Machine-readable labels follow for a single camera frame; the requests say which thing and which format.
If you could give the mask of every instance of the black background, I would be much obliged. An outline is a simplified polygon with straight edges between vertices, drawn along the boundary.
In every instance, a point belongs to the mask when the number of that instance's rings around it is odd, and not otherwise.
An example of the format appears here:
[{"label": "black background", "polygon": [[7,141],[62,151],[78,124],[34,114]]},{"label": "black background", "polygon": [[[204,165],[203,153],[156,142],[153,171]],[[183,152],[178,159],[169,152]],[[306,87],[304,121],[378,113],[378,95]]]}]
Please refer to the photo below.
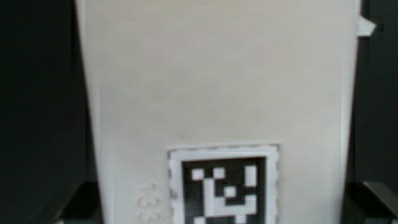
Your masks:
[{"label": "black background", "polygon": [[96,179],[73,1],[0,1],[0,223]]},{"label": "black background", "polygon": [[[366,0],[348,181],[398,193],[398,1]],[[0,1],[0,223],[25,224],[55,192],[94,180],[71,0]]]}]

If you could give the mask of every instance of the white cardboard box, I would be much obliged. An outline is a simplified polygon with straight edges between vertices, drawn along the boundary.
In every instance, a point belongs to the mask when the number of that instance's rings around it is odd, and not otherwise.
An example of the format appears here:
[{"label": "white cardboard box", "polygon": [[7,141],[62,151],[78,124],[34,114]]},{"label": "white cardboard box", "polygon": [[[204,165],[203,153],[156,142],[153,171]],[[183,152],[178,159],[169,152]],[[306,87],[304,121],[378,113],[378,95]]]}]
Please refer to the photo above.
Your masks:
[{"label": "white cardboard box", "polygon": [[354,0],[87,0],[78,10],[107,224],[179,224],[171,149],[268,143],[277,224],[338,224]]}]

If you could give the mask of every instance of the dark background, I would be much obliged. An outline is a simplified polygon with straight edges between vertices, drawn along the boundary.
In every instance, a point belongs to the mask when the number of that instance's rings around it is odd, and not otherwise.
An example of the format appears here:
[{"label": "dark background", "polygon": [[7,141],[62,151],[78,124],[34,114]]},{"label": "dark background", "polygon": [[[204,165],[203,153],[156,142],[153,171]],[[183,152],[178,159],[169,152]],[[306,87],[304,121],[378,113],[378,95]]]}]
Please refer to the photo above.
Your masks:
[{"label": "dark background", "polygon": [[[348,182],[398,193],[398,1],[368,0]],[[71,183],[96,180],[71,0],[0,1],[0,223],[25,224]]]},{"label": "dark background", "polygon": [[71,0],[0,1],[0,223],[96,179]]}]

